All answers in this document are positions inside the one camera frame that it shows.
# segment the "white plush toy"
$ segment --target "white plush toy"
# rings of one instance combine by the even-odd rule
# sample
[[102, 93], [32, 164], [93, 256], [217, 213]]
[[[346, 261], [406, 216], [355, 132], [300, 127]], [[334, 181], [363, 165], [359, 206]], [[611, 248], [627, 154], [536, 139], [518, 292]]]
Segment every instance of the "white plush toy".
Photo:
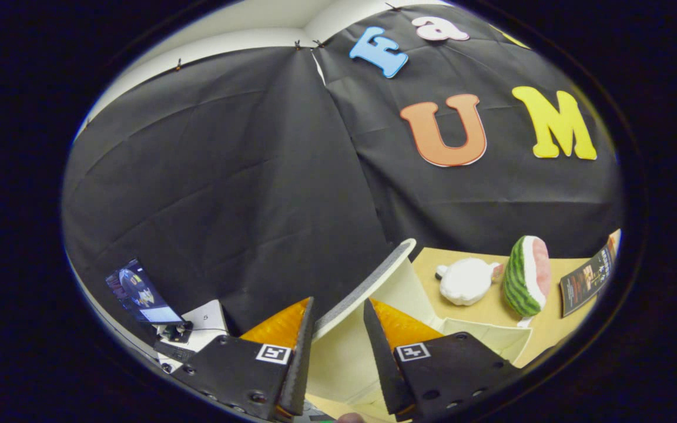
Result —
[[470, 306], [484, 297], [502, 265], [487, 264], [478, 258], [465, 258], [446, 267], [438, 266], [435, 276], [440, 281], [440, 293], [457, 306]]

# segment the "plush watermelon slice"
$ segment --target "plush watermelon slice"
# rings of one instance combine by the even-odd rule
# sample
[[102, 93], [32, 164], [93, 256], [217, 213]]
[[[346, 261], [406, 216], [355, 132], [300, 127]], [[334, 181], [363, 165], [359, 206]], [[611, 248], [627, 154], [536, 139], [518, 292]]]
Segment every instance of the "plush watermelon slice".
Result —
[[550, 257], [545, 242], [536, 236], [522, 236], [505, 265], [506, 303], [523, 317], [534, 316], [545, 308], [550, 281]]

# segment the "orange letter u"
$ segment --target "orange letter u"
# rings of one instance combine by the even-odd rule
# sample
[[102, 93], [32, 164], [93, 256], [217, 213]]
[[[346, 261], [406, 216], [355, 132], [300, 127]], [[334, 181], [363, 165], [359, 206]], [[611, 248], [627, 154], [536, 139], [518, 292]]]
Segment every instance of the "orange letter u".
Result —
[[467, 141], [461, 147], [448, 147], [440, 136], [435, 113], [438, 105], [422, 102], [401, 110], [401, 117], [411, 126], [414, 143], [424, 160], [436, 166], [465, 166], [475, 163], [484, 155], [487, 139], [477, 113], [479, 98], [473, 94], [448, 97], [445, 104], [459, 112], [459, 118], [467, 133]]

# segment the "yellow letter m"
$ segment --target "yellow letter m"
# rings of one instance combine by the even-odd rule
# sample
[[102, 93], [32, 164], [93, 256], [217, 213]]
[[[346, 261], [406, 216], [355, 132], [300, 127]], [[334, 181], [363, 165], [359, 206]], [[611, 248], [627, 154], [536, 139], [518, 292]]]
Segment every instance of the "yellow letter m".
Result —
[[537, 136], [537, 144], [532, 148], [535, 156], [548, 158], [559, 155], [558, 147], [553, 144], [552, 132], [565, 155], [571, 156], [575, 136], [576, 156], [586, 160], [597, 158], [584, 118], [581, 117], [578, 104], [571, 94], [558, 91], [559, 112], [545, 96], [531, 86], [517, 86], [511, 93], [524, 102], [532, 117]]

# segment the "book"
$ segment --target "book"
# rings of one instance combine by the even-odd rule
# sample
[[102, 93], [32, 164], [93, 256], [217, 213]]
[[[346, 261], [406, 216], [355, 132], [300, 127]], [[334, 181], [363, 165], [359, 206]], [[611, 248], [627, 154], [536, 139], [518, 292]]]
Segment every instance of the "book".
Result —
[[608, 237], [607, 244], [594, 257], [561, 278], [562, 317], [585, 305], [610, 280], [620, 241], [619, 229]]

